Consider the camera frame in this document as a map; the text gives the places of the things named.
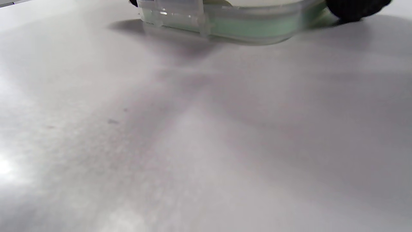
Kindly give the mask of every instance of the plastic container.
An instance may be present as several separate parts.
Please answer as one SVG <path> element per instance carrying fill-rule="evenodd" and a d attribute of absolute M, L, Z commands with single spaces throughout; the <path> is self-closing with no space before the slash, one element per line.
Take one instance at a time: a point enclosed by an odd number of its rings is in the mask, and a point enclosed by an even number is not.
<path fill-rule="evenodd" d="M 273 4 L 269 6 L 230 6 L 216 3 L 216 0 L 214 4 L 209 2 L 140 0 L 138 5 L 141 19 L 155 26 L 257 44 L 276 43 L 290 38 L 314 23 L 326 8 L 324 0 L 269 0 Z"/>

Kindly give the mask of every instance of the black rubber object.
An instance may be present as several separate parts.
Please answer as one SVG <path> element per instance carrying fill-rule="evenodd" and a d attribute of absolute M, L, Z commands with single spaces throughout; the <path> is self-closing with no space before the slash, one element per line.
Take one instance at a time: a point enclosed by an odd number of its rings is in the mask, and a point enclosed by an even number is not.
<path fill-rule="evenodd" d="M 129 0 L 129 2 L 130 2 L 133 6 L 139 7 L 139 6 L 137 5 L 137 0 Z"/>
<path fill-rule="evenodd" d="M 359 21 L 378 13 L 392 0 L 326 0 L 330 12 L 346 22 Z"/>

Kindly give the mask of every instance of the dark speck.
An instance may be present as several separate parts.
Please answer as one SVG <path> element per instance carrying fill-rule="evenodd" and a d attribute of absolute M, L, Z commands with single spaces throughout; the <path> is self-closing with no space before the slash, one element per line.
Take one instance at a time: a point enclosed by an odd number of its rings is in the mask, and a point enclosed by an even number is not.
<path fill-rule="evenodd" d="M 109 120 L 107 120 L 107 123 L 108 123 L 108 124 L 119 124 L 120 122 L 119 122 L 119 121 L 116 121 L 116 120 L 114 120 L 114 119 L 109 119 Z"/>

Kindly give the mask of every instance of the white table surface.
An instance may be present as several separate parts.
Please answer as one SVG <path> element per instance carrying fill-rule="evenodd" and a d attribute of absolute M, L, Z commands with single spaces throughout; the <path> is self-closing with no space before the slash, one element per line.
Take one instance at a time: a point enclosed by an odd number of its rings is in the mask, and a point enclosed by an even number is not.
<path fill-rule="evenodd" d="M 412 231 L 411 12 L 241 46 L 1 8 L 0 231 Z"/>

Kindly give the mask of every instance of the petri dish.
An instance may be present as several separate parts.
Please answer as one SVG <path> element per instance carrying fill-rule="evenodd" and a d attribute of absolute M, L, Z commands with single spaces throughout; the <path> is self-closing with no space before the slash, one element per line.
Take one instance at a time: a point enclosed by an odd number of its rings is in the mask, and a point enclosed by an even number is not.
<path fill-rule="evenodd" d="M 324 0 L 159 1 L 138 1 L 144 22 L 254 44 L 288 39 L 327 11 Z"/>

